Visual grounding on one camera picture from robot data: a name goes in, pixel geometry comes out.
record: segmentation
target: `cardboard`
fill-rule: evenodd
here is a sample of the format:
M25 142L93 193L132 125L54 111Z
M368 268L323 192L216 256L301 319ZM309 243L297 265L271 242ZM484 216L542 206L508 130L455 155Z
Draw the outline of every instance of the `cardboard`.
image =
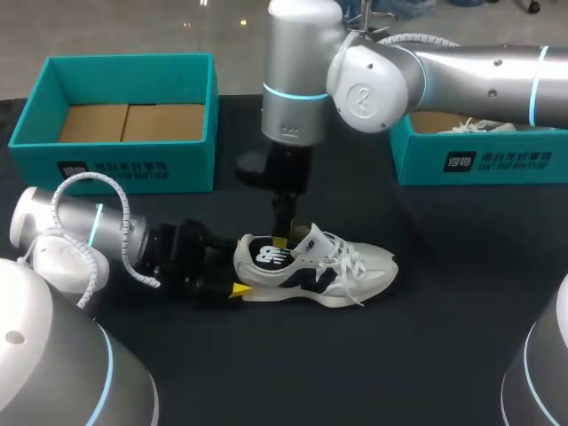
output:
M410 114L410 121L415 133L428 134L451 130L465 123L469 117L456 114L419 112Z
M122 142L202 140L204 105L131 105Z
M70 106L59 142L120 142L128 105Z

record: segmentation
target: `shoe sole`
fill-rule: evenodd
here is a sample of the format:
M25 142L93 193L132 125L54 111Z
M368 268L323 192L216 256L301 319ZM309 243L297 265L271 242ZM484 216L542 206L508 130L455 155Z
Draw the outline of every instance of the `shoe sole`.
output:
M373 291L369 291L367 293L361 293L357 295L355 298L358 302L365 302L366 300L370 299L371 297L375 297L378 294L382 293L386 290L392 282L398 276L398 265L395 264L397 269L392 274L390 280L385 281L384 284ZM272 287L264 287L258 286L253 287L248 293L244 294L242 300L245 302L259 302L259 303L266 303L266 302L281 302L283 300L295 298L295 297L302 297L305 299L315 300L319 304L323 304L327 308L346 308L347 306L353 306L355 302L353 302L349 297L335 297L335 296L324 296L319 293L314 293L312 291L304 290L302 288L272 288Z

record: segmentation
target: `teal box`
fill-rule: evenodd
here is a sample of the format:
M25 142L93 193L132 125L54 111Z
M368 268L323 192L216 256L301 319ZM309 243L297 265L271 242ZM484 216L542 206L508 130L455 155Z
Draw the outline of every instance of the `teal box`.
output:
M401 185L568 183L568 130L427 134L407 115L390 147Z
M202 140L58 143L69 106L203 104ZM65 176L100 171L126 193L213 189L219 99L208 53L53 57L45 61L10 140L28 184L54 190ZM71 194L113 193L77 182Z

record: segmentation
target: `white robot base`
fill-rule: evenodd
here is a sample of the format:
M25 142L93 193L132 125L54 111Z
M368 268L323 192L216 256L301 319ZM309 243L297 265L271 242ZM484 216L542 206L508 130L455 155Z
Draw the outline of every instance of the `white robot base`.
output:
M0 424L158 424L136 357L25 265L0 276Z

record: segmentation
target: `teal cardboard box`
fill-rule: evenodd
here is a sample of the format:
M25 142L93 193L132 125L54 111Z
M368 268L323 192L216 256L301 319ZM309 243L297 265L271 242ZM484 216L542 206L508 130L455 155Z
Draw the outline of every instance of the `teal cardboard box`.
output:
M218 105L207 53L48 58L9 147L28 184L45 189L88 170L126 193L210 192ZM113 193L98 181L68 191Z
M439 133L468 117L414 113L390 129L401 185L568 183L568 130Z

